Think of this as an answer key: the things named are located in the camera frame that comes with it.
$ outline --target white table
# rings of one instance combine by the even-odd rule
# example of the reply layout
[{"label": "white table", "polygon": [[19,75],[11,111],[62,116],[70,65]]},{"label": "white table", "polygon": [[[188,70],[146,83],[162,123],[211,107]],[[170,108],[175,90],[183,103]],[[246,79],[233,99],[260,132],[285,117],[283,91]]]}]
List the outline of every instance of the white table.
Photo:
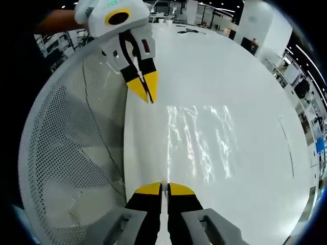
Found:
[{"label": "white table", "polygon": [[[248,51],[210,30],[192,29],[206,35],[153,25],[157,102],[128,92],[127,198],[144,184],[176,182],[239,227],[249,244],[283,244],[311,185],[298,116]],[[159,236],[158,244],[164,242]]]}]

